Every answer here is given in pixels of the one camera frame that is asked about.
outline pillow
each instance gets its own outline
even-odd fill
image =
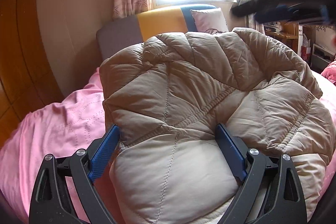
[[[190,12],[198,32],[215,34],[229,31],[221,8],[190,10]]]

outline blue gripper pad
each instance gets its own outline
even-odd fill
[[[228,163],[233,176],[243,182],[247,177],[245,158],[242,156],[226,128],[219,124],[215,132],[216,142]]]
[[[111,158],[112,153],[118,145],[120,137],[119,127],[113,126],[102,141],[91,160],[89,179],[93,183],[95,179],[100,178]]]

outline blue headboard stripe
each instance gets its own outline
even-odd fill
[[[182,10],[188,31],[197,32],[195,21],[194,21],[193,16],[191,15],[190,10],[215,9],[216,7],[214,5],[209,5],[209,4],[195,4],[195,5],[188,4],[188,5],[181,5],[180,8]]]

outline puffer jacket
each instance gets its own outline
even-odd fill
[[[165,33],[100,68],[106,128],[121,128],[110,169],[126,223],[217,223],[238,185],[214,130],[267,155],[289,154],[313,214],[335,150],[330,113],[308,65],[248,28]]]

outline pink bedsheet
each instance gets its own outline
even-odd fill
[[[327,78],[331,83],[336,85],[336,61],[332,62],[322,71],[322,76]]]
[[[324,94],[321,102],[329,109],[336,125],[336,87],[323,76],[314,73]],[[0,189],[24,223],[28,223],[31,193],[43,156],[70,156],[105,133],[102,101],[104,96],[99,70],[88,85],[69,95],[62,103],[53,103],[29,113],[0,151]],[[106,207],[118,223],[124,223],[109,179],[109,166],[95,186]],[[336,153],[328,165],[321,195],[336,171]],[[89,222],[80,204],[73,182],[67,180],[78,216]]]
[[[331,117],[333,119],[334,125],[336,126],[336,86],[334,86],[329,80],[327,80],[322,75],[316,72],[313,72],[313,75],[323,91],[323,95],[320,98],[320,101],[324,104],[326,108],[328,108]],[[335,171],[336,171],[336,152],[334,152],[333,158],[325,171],[325,177],[322,190],[320,192],[320,198],[323,196],[323,194],[329,187],[331,179],[335,174]]]

